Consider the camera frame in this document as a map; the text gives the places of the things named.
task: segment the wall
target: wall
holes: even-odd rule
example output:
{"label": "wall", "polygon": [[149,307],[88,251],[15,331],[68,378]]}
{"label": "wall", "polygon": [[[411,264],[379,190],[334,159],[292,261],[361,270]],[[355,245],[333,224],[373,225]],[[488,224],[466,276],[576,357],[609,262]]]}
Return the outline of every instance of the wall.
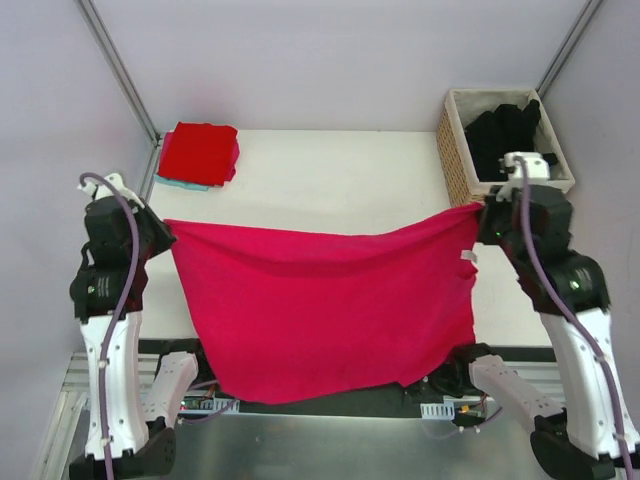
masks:
{"label": "wall", "polygon": [[585,0],[96,0],[154,122],[435,131],[452,87],[535,87]]}
{"label": "wall", "polygon": [[78,175],[136,180],[150,146],[74,2],[4,2],[0,64],[0,478],[24,480],[80,344]]}
{"label": "wall", "polygon": [[577,186],[575,247],[604,267],[613,345],[640,426],[640,2],[605,2],[546,99]]}

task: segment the basket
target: basket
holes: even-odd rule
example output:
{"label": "basket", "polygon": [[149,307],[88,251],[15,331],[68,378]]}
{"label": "basket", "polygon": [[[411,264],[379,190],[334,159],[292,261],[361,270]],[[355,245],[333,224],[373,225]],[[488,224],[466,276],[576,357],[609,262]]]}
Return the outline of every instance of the basket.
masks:
{"label": "basket", "polygon": [[[465,127],[483,112],[495,110],[502,103],[512,103],[524,108],[531,100],[540,101],[537,92],[532,89],[449,91],[436,138],[451,206],[484,202],[484,196],[489,193],[493,185],[505,183],[478,180],[464,135]],[[537,151],[553,152],[558,156],[558,164],[551,168],[549,185],[566,193],[576,182],[542,102],[540,102],[540,114],[541,119],[533,140],[534,145]]]}

